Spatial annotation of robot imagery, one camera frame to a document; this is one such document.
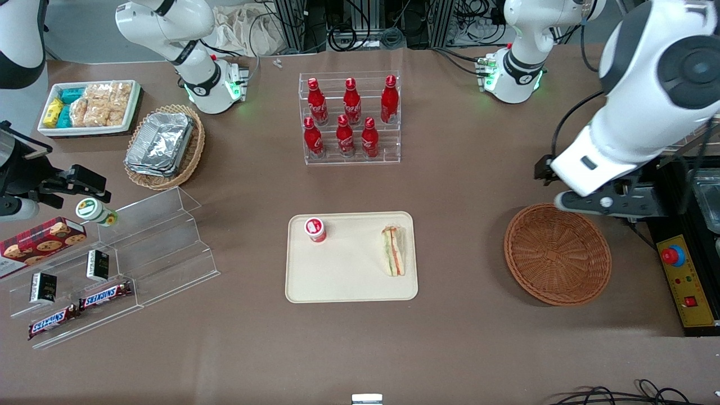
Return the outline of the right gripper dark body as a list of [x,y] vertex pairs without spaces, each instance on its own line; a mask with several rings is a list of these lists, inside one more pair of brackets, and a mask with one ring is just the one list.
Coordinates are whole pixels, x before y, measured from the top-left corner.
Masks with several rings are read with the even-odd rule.
[[21,199],[48,206],[57,205],[57,196],[44,189],[57,169],[47,155],[52,147],[11,128],[3,121],[2,129],[2,206],[21,206]]

